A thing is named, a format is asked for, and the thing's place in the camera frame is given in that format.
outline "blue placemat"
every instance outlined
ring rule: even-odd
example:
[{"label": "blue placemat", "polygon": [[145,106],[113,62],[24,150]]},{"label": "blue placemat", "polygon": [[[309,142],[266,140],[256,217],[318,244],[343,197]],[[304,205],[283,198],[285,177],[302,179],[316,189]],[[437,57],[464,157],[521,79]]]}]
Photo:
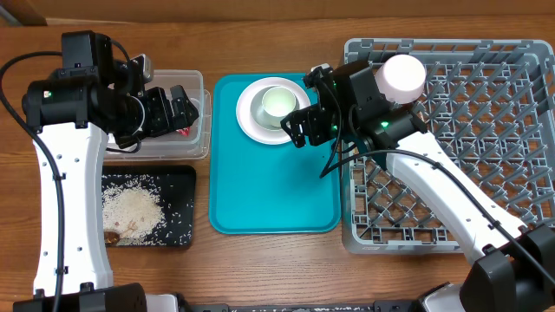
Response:
[{"label": "blue placemat", "polygon": [[[214,90],[210,163],[210,222],[225,234],[326,232],[340,218],[339,175],[322,171],[331,143],[295,148],[249,138],[236,118],[251,83],[282,77],[304,89],[304,74],[228,75]],[[307,91],[311,103],[317,96]]]}]

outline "gray dish rack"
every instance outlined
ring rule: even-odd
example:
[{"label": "gray dish rack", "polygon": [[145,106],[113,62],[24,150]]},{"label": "gray dish rack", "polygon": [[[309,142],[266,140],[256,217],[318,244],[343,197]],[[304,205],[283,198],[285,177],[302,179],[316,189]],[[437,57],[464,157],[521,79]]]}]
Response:
[{"label": "gray dish rack", "polygon": [[[426,66],[415,104],[447,155],[527,224],[555,224],[555,57],[536,40],[351,39],[346,62],[410,54]],[[460,252],[448,230],[371,159],[343,167],[343,244],[354,253]]]}]

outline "red object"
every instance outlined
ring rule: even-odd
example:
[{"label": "red object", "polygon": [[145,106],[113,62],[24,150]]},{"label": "red object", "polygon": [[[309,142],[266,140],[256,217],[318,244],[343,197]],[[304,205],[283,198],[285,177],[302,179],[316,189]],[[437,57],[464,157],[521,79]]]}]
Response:
[{"label": "red object", "polygon": [[177,132],[178,132],[179,134],[183,135],[183,136],[189,136],[189,131],[190,131],[190,128],[189,128],[189,127],[185,128],[185,129],[177,130]]}]

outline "white cup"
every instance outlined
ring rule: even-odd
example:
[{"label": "white cup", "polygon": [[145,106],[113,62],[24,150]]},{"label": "white cup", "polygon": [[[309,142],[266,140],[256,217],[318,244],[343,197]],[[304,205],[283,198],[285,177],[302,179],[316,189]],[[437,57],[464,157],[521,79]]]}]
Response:
[{"label": "white cup", "polygon": [[380,92],[391,102],[407,104],[418,99],[424,91],[426,68],[414,56],[395,55],[375,73]]},{"label": "white cup", "polygon": [[281,120],[295,110],[297,98],[284,87],[268,89],[262,97],[263,113],[261,118],[265,123],[274,127],[281,127]]}]

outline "wooden table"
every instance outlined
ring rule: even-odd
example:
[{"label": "wooden table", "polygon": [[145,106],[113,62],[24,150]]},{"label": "wooden table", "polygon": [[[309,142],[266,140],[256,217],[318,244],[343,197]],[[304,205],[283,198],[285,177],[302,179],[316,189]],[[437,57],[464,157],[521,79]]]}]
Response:
[{"label": "wooden table", "polygon": [[[555,43],[555,16],[376,18],[286,23],[95,25],[130,55],[156,68],[197,69],[209,91],[223,75],[304,72],[336,66],[353,37],[538,38]],[[0,29],[0,62],[38,50],[60,50],[60,34],[82,26]],[[16,65],[4,78],[15,107],[29,83],[60,65],[54,57]],[[0,310],[31,296],[40,250],[40,185],[31,140],[0,109]],[[198,174],[195,231],[187,250],[110,249],[116,284],[149,293],[179,291],[191,303],[231,305],[371,302],[414,298],[469,266],[462,255],[357,256],[341,243],[341,225],[321,235],[225,236],[208,221],[210,157],[190,162]]]}]

